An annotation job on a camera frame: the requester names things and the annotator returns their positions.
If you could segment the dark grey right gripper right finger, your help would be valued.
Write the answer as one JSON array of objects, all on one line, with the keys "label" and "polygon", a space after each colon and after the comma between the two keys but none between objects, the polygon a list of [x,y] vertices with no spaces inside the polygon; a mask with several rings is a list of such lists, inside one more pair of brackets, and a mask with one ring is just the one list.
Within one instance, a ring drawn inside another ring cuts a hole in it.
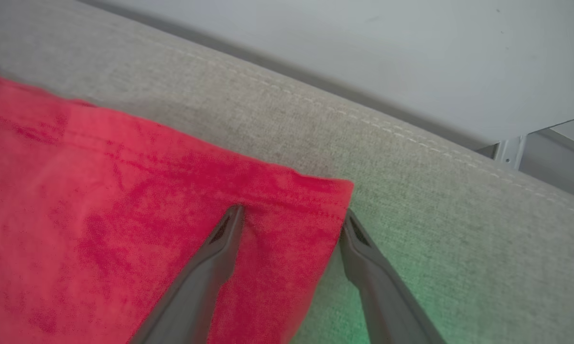
[{"label": "dark grey right gripper right finger", "polygon": [[445,340],[353,211],[340,233],[345,275],[358,290],[372,344],[444,344]]}]

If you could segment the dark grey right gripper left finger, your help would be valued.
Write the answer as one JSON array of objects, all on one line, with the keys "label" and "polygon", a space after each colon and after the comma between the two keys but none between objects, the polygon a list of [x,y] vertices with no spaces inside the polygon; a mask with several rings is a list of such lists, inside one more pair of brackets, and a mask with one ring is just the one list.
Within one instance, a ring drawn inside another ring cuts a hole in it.
[{"label": "dark grey right gripper left finger", "polygon": [[232,276],[245,208],[228,207],[197,252],[167,288],[131,344],[205,344],[219,290]]}]

